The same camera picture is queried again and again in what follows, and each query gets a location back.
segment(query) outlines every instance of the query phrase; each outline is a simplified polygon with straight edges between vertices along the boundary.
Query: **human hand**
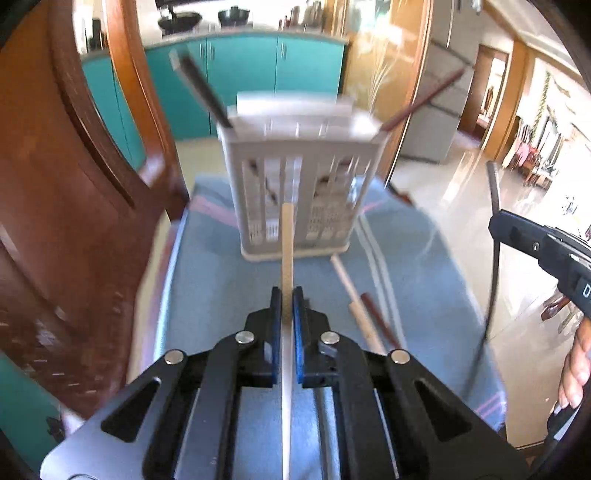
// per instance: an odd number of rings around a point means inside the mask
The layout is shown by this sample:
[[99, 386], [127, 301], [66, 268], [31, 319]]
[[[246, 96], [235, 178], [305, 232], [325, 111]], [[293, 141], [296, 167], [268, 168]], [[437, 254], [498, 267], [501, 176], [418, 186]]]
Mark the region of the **human hand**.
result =
[[591, 360], [587, 357], [591, 351], [591, 320], [584, 318], [574, 336], [573, 347], [564, 359], [558, 403], [566, 408], [569, 404], [577, 408], [583, 399], [583, 385], [591, 375]]

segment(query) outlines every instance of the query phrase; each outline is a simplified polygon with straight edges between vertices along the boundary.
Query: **teal kitchen cabinet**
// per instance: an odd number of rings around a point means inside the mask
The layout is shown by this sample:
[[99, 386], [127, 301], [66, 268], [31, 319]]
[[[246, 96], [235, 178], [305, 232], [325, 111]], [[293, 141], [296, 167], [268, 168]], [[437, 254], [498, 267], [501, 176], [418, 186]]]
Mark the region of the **teal kitchen cabinet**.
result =
[[188, 51], [205, 74], [205, 47], [206, 40], [203, 39], [146, 51], [152, 80], [175, 140], [208, 137], [209, 114], [201, 108], [191, 91], [173, 70], [169, 55], [173, 50], [179, 54]]
[[275, 90], [339, 91], [345, 47], [341, 43], [279, 36]]
[[88, 60], [82, 64], [86, 83], [95, 101], [96, 109], [103, 119], [111, 138], [127, 159], [131, 160], [121, 112], [117, 103], [115, 75], [110, 57]]
[[131, 112], [129, 111], [127, 101], [125, 100], [125, 96], [123, 95], [118, 80], [115, 82], [115, 93], [117, 95], [117, 106], [119, 107], [119, 113], [121, 114], [123, 132], [125, 134], [125, 140], [127, 141], [127, 149], [129, 150], [127, 162], [129, 162], [135, 171], [138, 171], [146, 160], [144, 143], [139, 136], [138, 129], [135, 126], [134, 119], [131, 116]]
[[[47, 418], [58, 419], [58, 401], [0, 352], [0, 429], [23, 461], [36, 473], [57, 446]], [[4, 479], [0, 468], [0, 478]]]
[[226, 106], [236, 105], [238, 92], [272, 92], [276, 55], [276, 35], [210, 38], [207, 81]]

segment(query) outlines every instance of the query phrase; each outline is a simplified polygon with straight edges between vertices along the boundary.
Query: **blue cloth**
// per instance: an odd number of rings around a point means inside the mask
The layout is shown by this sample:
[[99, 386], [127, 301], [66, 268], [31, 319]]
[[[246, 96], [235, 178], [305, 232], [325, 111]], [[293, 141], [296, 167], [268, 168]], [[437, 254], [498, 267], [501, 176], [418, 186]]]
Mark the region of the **blue cloth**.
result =
[[[427, 215], [393, 198], [377, 182], [369, 189], [364, 210], [348, 251], [340, 256], [345, 268], [358, 292], [369, 292], [376, 303], [380, 289], [384, 292], [387, 317], [394, 323], [399, 318], [402, 331], [398, 334], [407, 349], [459, 395], [470, 374], [483, 320], [439, 230]], [[242, 258], [225, 180], [197, 178], [177, 247], [156, 357], [171, 348], [189, 354], [211, 349], [219, 339], [241, 330], [249, 312], [267, 307], [271, 288], [280, 283], [278, 261], [252, 263]], [[379, 267], [379, 252], [386, 275]], [[372, 263], [376, 265], [374, 276]], [[378, 281], [374, 280], [376, 271]], [[296, 260], [294, 279], [311, 307], [328, 315], [333, 330], [368, 348], [328, 257]], [[389, 282], [393, 302], [387, 301]], [[280, 390], [247, 390], [238, 421], [234, 477], [280, 478]], [[329, 451], [330, 445], [335, 445], [334, 425], [325, 418], [330, 417], [330, 397], [327, 392], [295, 388], [294, 479], [320, 479], [322, 468], [336, 468], [334, 461], [326, 465], [331, 460], [321, 458], [319, 449], [319, 425], [325, 421], [327, 426], [321, 430], [329, 433], [323, 441], [329, 444]], [[504, 422], [505, 391], [488, 352], [464, 401], [493, 428]]]

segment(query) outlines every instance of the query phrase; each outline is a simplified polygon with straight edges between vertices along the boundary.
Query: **brown chopstick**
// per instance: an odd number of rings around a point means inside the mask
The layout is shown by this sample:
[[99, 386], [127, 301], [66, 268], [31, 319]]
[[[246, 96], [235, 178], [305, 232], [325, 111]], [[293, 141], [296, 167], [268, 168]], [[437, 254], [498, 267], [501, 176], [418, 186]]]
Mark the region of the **brown chopstick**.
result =
[[361, 294], [361, 301], [363, 302], [363, 305], [365, 305], [365, 309], [369, 312], [369, 314], [374, 319], [374, 322], [378, 324], [379, 329], [382, 331], [382, 334], [386, 337], [388, 342], [395, 349], [399, 349], [400, 342], [398, 341], [398, 339], [396, 338], [396, 336], [394, 335], [392, 330], [390, 330], [388, 325], [386, 325], [386, 323], [384, 322], [384, 319], [380, 315], [380, 312], [379, 312], [378, 308], [376, 307], [374, 301], [369, 296], [369, 293], [367, 293], [367, 292], [362, 293]]
[[401, 124], [406, 117], [412, 115], [418, 109], [420, 109], [425, 103], [429, 102], [433, 97], [439, 95], [442, 91], [444, 91], [447, 87], [449, 87], [452, 83], [457, 81], [462, 75], [464, 75], [465, 70], [459, 69], [455, 72], [452, 72], [448, 76], [444, 77], [441, 82], [439, 82], [435, 87], [429, 90], [425, 95], [421, 98], [416, 99], [413, 103], [411, 103], [408, 107], [403, 108], [402, 110], [395, 113], [391, 116], [388, 120], [386, 120], [380, 130], [382, 132], [391, 132], [396, 128], [399, 124]]

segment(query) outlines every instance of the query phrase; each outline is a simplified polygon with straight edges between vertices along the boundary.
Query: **chopstick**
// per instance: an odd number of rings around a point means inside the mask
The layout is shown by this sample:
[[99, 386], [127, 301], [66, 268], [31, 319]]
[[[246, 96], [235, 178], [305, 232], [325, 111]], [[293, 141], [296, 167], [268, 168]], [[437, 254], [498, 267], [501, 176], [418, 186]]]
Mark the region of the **chopstick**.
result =
[[290, 478], [291, 406], [294, 376], [294, 205], [281, 205], [281, 453], [283, 480]]
[[384, 344], [382, 343], [382, 339], [379, 337], [379, 333], [376, 330], [372, 319], [369, 317], [367, 310], [365, 310], [355, 285], [353, 285], [353, 281], [345, 270], [343, 262], [341, 262], [338, 255], [332, 255], [330, 257], [330, 261], [335, 268], [340, 282], [343, 284], [345, 290], [349, 294], [349, 298], [351, 299], [351, 303], [349, 303], [349, 310], [353, 314], [355, 322], [357, 323], [359, 330], [361, 330], [361, 334], [363, 335], [363, 338], [365, 338], [369, 349], [374, 353], [386, 355], [387, 352]]
[[435, 87], [430, 89], [425, 95], [421, 98], [416, 99], [413, 103], [411, 103], [408, 107], [401, 109], [393, 116], [391, 116], [388, 120], [386, 120], [382, 126], [380, 127], [380, 131], [382, 132], [391, 132], [396, 128], [399, 124], [401, 124], [406, 117], [412, 115], [418, 109], [420, 109], [423, 105], [427, 102], [431, 101], [431, 99], [437, 95], [439, 95], [442, 91], [444, 91], [447, 87], [449, 87], [452, 83], [456, 82], [462, 75], [464, 75], [465, 69], [459, 69], [455, 72], [450, 73], [446, 77], [444, 77], [441, 82], [439, 82]]
[[173, 70], [185, 81], [189, 89], [201, 101], [205, 110], [212, 114], [216, 122], [224, 128], [233, 128], [230, 120], [228, 120], [225, 106], [217, 98], [211, 85], [208, 84], [203, 73], [191, 58], [191, 55], [189, 53], [183, 53], [179, 56], [173, 50], [170, 52], [169, 57]]
[[369, 314], [373, 317], [373, 319], [375, 320], [375, 322], [378, 324], [379, 329], [382, 330], [382, 333], [388, 339], [388, 342], [390, 342], [390, 344], [396, 350], [398, 350], [399, 348], [401, 348], [400, 347], [400, 342], [395, 337], [394, 333], [388, 327], [388, 325], [386, 325], [386, 322], [382, 318], [382, 315], [380, 314], [380, 312], [379, 312], [378, 308], [376, 307], [374, 301], [369, 296], [369, 293], [367, 293], [367, 292], [366, 293], [362, 293], [361, 294], [361, 301], [363, 302], [363, 305], [365, 305], [365, 308], [367, 309], [367, 311], [369, 312]]

